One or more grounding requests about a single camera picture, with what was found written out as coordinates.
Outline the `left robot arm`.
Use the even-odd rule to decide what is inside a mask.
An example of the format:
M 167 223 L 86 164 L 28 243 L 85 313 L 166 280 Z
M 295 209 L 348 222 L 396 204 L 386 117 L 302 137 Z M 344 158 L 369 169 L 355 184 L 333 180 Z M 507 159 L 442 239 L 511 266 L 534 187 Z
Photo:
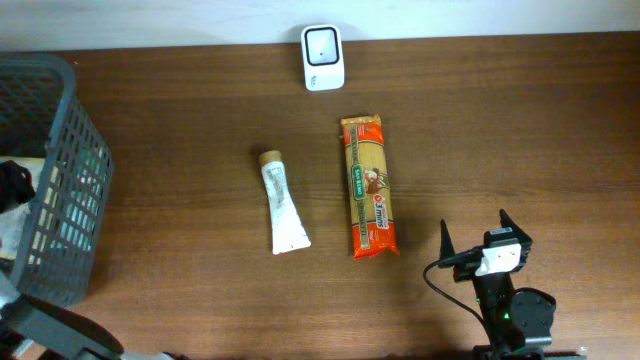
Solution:
M 35 197 L 31 173 L 1 163 L 1 213 Z M 108 330 L 74 312 L 20 293 L 1 270 L 1 325 L 46 350 L 38 359 L 177 359 L 168 353 L 126 352 Z

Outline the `orange spaghetti packet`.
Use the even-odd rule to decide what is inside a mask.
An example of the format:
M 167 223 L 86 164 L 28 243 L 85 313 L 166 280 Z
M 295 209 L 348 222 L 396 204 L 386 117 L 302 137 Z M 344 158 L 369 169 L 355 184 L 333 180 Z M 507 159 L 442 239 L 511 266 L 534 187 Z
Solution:
M 377 115 L 345 118 L 343 131 L 356 259 L 397 253 L 385 138 Z

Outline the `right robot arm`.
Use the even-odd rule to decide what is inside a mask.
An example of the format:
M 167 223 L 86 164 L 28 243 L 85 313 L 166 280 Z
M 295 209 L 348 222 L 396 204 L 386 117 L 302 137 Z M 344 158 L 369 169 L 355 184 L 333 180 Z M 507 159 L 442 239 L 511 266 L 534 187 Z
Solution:
M 557 302 L 538 289 L 514 287 L 511 276 L 526 264 L 533 240 L 505 210 L 499 217 L 500 227 L 485 232 L 482 245 L 462 252 L 454 250 L 446 222 L 441 221 L 439 259 L 424 270 L 451 268 L 456 283 L 470 281 L 479 309 L 434 290 L 479 320 L 489 344 L 473 348 L 476 359 L 579 359 L 575 352 L 545 351 L 552 343 Z

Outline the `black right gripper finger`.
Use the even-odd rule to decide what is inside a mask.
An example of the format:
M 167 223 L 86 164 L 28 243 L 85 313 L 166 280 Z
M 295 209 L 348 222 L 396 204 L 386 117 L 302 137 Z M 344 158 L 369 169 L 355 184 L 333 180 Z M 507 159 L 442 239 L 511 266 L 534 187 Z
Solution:
M 452 267 L 451 261 L 455 257 L 456 251 L 454 249 L 452 239 L 444 219 L 440 220 L 440 236 L 441 236 L 441 242 L 440 242 L 438 267 L 439 268 Z
M 531 246 L 532 238 L 526 234 L 507 214 L 504 209 L 499 210 L 500 224 L 503 228 L 510 228 L 519 243 L 523 246 Z

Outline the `cream snack bag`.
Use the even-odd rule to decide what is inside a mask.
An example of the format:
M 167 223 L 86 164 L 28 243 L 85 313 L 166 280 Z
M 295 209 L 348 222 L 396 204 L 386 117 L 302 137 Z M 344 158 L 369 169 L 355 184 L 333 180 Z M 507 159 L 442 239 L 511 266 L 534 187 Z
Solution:
M 12 160 L 21 167 L 26 168 L 31 174 L 31 185 L 34 190 L 38 189 L 40 176 L 44 167 L 44 158 L 25 157 L 2 157 L 2 161 Z M 23 227 L 27 216 L 30 214 L 28 204 L 19 205 L 1 215 L 1 257 L 8 260 L 15 260 L 19 243 L 22 237 Z

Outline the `white tube with tan cap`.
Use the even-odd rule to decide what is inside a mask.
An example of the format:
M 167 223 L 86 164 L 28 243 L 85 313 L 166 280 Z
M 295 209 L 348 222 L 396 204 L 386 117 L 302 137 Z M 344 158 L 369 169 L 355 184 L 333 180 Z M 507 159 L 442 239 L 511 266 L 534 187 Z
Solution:
M 264 152 L 259 156 L 259 163 L 269 203 L 272 253 L 279 255 L 309 248 L 311 241 L 289 191 L 281 152 Z

